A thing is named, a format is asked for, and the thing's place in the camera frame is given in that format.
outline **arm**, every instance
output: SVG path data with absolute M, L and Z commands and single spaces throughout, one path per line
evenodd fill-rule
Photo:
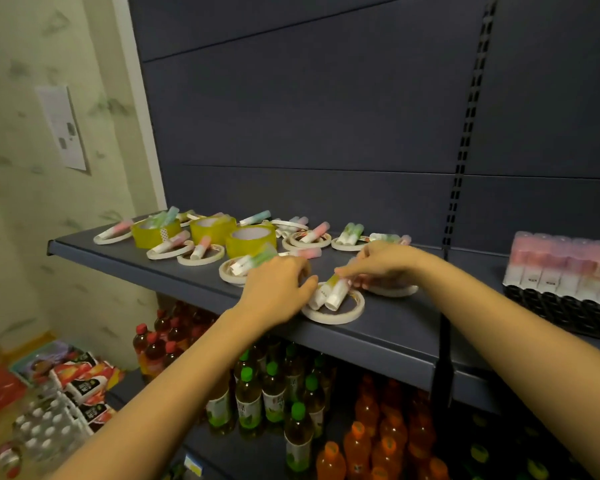
M 600 351 L 471 275 L 409 246 L 372 243 L 341 276 L 406 273 L 572 454 L 600 478 Z
M 240 302 L 74 453 L 53 479 L 158 478 L 236 357 L 309 300 L 318 279 L 312 276 L 298 286 L 306 266 L 302 258 L 276 257 L 249 272 Z

